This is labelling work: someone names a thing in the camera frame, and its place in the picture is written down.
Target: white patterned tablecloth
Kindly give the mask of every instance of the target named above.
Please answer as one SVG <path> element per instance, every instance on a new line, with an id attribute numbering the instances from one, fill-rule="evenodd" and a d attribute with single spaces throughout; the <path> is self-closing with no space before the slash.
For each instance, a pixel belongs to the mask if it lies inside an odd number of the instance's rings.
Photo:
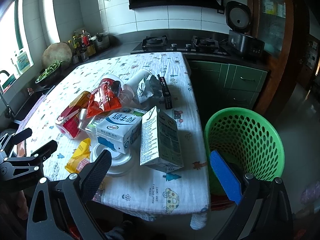
<path id="1" fill-rule="evenodd" d="M 138 152 L 132 171 L 119 178 L 105 177 L 95 198 L 145 220 L 192 213 L 190 226 L 200 229 L 205 226 L 210 209 L 207 158 L 195 96 L 180 52 L 134 54 L 77 67 L 54 88 L 27 123 L 26 128 L 33 131 L 27 139 L 27 154 L 56 140 L 58 149 L 44 162 L 44 175 L 50 180 L 65 179 L 69 173 L 64 166 L 85 134 L 70 140 L 56 128 L 55 119 L 82 91 L 95 89 L 102 76 L 109 73 L 126 81 L 140 68 L 155 76 L 160 74 L 167 81 L 173 109 L 166 110 L 162 100 L 158 106 L 177 121 L 184 167 L 165 174 L 139 166 Z"/>

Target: yellow wrapper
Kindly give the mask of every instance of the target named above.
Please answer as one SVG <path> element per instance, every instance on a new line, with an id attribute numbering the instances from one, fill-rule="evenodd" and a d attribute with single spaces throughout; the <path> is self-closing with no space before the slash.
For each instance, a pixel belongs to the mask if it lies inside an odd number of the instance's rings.
<path id="1" fill-rule="evenodd" d="M 67 171 L 70 173 L 79 173 L 86 164 L 90 163 L 90 145 L 90 138 L 84 139 L 79 144 L 78 149 L 76 149 L 65 166 Z"/>

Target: drawer handle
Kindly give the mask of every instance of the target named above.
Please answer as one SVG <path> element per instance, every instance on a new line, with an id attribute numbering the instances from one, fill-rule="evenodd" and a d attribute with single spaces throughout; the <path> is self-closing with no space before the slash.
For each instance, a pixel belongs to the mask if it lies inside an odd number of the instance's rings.
<path id="1" fill-rule="evenodd" d="M 233 98 L 234 101 L 237 101 L 237 102 L 246 102 L 247 100 L 237 100 L 235 98 Z"/>
<path id="2" fill-rule="evenodd" d="M 244 81 L 251 81 L 251 82 L 254 82 L 254 79 L 246 79 L 246 78 L 243 78 L 243 77 L 240 77 L 242 80 Z"/>

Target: green basket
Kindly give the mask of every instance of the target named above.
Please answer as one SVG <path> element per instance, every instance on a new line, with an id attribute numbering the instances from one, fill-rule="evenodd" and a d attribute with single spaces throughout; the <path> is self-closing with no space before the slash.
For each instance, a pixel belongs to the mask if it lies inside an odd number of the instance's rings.
<path id="1" fill-rule="evenodd" d="M 280 136 L 265 118 L 251 110 L 232 107 L 216 112 L 205 126 L 204 144 L 213 194 L 225 195 L 210 165 L 213 150 L 257 179 L 273 180 L 282 175 L 284 148 Z"/>

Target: gas stove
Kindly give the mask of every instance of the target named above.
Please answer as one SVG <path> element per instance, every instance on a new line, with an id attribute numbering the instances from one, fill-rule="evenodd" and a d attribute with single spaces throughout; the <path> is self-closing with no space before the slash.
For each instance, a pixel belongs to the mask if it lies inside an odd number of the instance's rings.
<path id="1" fill-rule="evenodd" d="M 167 36 L 146 37 L 134 48 L 131 54 L 143 52 L 199 52 L 218 55 L 229 55 L 219 43 L 212 38 L 200 38 L 193 36 L 190 40 L 168 40 Z"/>

